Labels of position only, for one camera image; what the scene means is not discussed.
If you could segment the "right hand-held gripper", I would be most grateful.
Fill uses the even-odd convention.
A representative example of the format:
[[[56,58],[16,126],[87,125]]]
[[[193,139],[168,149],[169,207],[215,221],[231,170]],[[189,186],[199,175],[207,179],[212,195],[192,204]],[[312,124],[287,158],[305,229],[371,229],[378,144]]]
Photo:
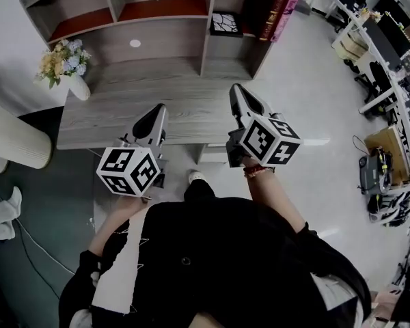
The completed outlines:
[[[301,145],[298,134],[287,122],[272,118],[272,108],[243,85],[235,83],[229,96],[238,125],[228,133],[229,166],[240,167],[245,156],[264,167],[287,164]]]

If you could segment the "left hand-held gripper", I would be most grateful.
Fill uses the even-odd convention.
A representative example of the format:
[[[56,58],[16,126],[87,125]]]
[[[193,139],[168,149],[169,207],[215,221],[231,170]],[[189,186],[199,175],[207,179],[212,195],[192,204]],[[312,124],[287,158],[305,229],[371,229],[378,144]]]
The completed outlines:
[[[105,149],[96,173],[110,192],[143,196],[161,175],[159,159],[168,116],[167,107],[157,104],[134,122],[130,135]]]

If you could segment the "black framed branch picture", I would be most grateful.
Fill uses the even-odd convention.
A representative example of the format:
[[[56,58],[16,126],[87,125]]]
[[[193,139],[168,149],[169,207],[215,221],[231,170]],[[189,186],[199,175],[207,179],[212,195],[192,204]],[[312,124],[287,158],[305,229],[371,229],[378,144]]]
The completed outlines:
[[[240,15],[235,12],[213,11],[210,34],[212,36],[242,38],[243,28]]]

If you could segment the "person's left forearm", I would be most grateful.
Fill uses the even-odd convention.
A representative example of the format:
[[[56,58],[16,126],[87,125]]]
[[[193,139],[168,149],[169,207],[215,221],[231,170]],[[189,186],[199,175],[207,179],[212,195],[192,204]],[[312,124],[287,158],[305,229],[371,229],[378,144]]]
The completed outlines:
[[[107,216],[96,232],[88,250],[96,256],[101,257],[109,237],[134,214],[147,207],[147,201],[142,198],[121,196],[117,200],[113,211]]]

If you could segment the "person's right forearm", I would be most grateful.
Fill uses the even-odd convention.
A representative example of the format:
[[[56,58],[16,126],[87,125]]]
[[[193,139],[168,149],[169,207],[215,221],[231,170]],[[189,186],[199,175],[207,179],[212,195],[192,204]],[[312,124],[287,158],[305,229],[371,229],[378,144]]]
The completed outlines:
[[[298,233],[305,227],[305,219],[287,196],[271,167],[244,167],[245,177],[253,201],[275,210]]]

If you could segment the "white drawer cabinet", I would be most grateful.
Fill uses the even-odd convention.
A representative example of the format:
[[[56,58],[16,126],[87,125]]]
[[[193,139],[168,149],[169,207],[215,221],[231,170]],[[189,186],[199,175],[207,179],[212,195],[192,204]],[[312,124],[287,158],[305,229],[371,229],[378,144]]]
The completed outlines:
[[[224,143],[205,143],[200,149],[198,163],[228,163],[228,153]]]

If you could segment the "person's black trouser leg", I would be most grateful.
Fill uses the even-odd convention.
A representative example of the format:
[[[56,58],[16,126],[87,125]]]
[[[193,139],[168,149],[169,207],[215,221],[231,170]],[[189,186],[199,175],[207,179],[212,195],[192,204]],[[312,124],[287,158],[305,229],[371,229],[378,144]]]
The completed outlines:
[[[185,202],[195,202],[215,198],[211,186],[203,179],[192,180],[184,193]]]

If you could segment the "white ribbed vase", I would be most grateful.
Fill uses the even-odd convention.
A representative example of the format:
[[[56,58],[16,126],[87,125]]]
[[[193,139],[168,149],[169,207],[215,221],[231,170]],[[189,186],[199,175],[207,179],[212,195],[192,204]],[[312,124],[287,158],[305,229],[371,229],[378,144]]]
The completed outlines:
[[[64,80],[67,82],[69,90],[82,101],[88,100],[91,96],[90,89],[87,83],[83,80],[82,76],[73,74],[71,76],[65,76]]]

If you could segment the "dark red book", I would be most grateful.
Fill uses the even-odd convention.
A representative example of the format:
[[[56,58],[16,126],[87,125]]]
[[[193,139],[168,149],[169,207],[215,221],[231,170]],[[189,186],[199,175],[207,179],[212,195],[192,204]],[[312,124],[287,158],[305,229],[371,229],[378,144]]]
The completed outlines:
[[[278,14],[285,2],[285,0],[260,0],[261,6],[259,12],[261,13],[259,24],[259,41],[269,41],[274,26],[277,22]]]

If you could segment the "yellow and blue flower bouquet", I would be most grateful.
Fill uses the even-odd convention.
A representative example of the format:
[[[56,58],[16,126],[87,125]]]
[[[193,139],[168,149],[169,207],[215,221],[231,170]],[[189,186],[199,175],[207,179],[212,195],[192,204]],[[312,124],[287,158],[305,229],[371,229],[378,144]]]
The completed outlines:
[[[83,48],[80,39],[62,39],[52,50],[44,52],[34,79],[47,80],[51,89],[65,78],[82,77],[91,58],[92,55]]]

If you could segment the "black office chair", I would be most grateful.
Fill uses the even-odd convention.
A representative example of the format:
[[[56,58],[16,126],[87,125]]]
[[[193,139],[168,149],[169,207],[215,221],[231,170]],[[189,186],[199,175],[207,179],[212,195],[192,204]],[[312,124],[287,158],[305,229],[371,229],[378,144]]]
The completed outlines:
[[[354,78],[356,82],[361,83],[368,90],[368,95],[364,100],[365,104],[391,88],[390,80],[379,62],[372,61],[369,63],[369,67],[374,81],[371,81],[365,73]]]

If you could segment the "black wheeled machine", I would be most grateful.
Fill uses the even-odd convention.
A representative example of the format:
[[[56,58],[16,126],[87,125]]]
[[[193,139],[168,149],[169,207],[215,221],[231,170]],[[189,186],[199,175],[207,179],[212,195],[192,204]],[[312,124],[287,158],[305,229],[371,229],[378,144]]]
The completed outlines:
[[[359,189],[363,195],[385,195],[392,186],[392,171],[377,156],[359,159]]]

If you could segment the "person's black and white top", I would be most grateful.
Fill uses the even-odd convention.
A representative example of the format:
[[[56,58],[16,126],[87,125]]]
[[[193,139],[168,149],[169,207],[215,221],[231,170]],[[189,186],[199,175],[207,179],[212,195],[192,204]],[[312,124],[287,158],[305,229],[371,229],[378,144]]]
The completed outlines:
[[[59,300],[60,328],[361,328],[365,279],[308,225],[237,197],[164,202],[89,250]]]

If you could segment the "open cardboard box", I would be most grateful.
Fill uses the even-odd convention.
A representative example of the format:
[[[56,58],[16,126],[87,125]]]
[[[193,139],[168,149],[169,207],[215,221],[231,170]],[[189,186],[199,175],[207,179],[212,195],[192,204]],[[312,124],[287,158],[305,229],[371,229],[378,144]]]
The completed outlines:
[[[375,132],[364,139],[367,149],[382,147],[386,153],[392,156],[392,184],[403,187],[410,182],[410,167],[406,151],[400,140],[396,126],[388,126]]]

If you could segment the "pile of black and white gear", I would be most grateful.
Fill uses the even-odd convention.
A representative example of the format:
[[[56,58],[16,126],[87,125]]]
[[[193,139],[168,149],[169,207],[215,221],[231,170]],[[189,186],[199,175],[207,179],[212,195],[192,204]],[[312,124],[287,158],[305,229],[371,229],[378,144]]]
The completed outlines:
[[[410,191],[398,195],[372,195],[368,200],[369,221],[396,228],[410,218]]]

